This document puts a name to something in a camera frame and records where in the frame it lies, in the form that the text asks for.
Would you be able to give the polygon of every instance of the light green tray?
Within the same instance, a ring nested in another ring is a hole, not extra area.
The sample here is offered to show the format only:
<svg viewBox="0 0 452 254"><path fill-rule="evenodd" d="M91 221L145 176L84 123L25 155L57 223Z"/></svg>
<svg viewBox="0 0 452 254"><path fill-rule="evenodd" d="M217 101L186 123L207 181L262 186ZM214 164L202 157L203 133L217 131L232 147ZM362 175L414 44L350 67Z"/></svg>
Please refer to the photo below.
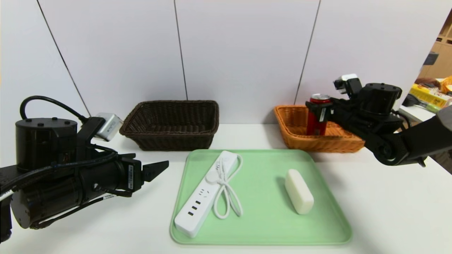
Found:
<svg viewBox="0 0 452 254"><path fill-rule="evenodd" d="M221 150L196 150L185 165L171 221L171 236L187 245L337 245L352 236L350 225L314 161L300 150L229 150L242 155L240 172L230 181L244 214L220 220L210 212L195 238L178 231L174 218L215 162ZM289 169L298 170L314 196L314 207L299 215L284 187ZM225 202L218 204L220 213Z"/></svg>

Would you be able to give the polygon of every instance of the orange wicker basket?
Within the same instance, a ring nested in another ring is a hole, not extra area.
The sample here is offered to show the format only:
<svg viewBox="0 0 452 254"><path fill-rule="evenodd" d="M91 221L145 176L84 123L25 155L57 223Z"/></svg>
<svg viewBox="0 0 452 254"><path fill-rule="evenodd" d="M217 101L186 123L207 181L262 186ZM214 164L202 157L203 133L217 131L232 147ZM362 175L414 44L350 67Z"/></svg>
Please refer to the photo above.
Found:
<svg viewBox="0 0 452 254"><path fill-rule="evenodd" d="M354 153L364 147L364 141L328 122L325 136L306 136L308 108L304 105L276 106L275 115L281 135L290 149L314 152Z"/></svg>

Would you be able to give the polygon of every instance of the red can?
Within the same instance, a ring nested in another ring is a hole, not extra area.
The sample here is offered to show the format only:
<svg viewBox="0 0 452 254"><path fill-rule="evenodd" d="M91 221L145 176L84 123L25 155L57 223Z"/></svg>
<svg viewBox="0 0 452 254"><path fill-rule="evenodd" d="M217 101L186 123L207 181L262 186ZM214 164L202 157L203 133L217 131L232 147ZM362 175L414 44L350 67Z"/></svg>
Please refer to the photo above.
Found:
<svg viewBox="0 0 452 254"><path fill-rule="evenodd" d="M313 94L309 101L314 104L325 104L331 102L331 97L325 94ZM314 113L309 111L306 135L324 136L326 124L327 122L319 122Z"/></svg>

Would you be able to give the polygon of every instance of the white power strip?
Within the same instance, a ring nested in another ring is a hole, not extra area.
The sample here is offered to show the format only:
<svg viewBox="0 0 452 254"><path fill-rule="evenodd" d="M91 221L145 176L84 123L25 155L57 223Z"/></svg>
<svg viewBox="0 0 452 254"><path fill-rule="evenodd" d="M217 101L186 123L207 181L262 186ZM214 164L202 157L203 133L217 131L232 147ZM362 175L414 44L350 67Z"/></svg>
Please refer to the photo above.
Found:
<svg viewBox="0 0 452 254"><path fill-rule="evenodd" d="M223 161L225 173L231 174L232 168L236 166L238 161L237 154L223 151L174 219L176 228L191 238L196 236L206 220L212 209L215 196L220 190L221 185L219 183L206 180L207 175L217 174L217 168L220 167L220 158Z"/></svg>

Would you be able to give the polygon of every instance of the wicker basket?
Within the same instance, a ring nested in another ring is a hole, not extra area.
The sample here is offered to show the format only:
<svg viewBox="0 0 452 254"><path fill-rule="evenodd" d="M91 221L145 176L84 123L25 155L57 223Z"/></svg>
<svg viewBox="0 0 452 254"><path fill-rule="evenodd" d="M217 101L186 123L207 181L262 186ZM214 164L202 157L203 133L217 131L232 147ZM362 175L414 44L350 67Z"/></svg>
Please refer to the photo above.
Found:
<svg viewBox="0 0 452 254"><path fill-rule="evenodd" d="M207 149L218 129L215 101L147 101L127 116L119 133L144 151Z"/></svg>
<svg viewBox="0 0 452 254"><path fill-rule="evenodd" d="M306 136L308 108L306 106L277 106L274 109L281 135L290 149L304 151L353 153L364 147L364 141L328 122L325 136Z"/></svg>

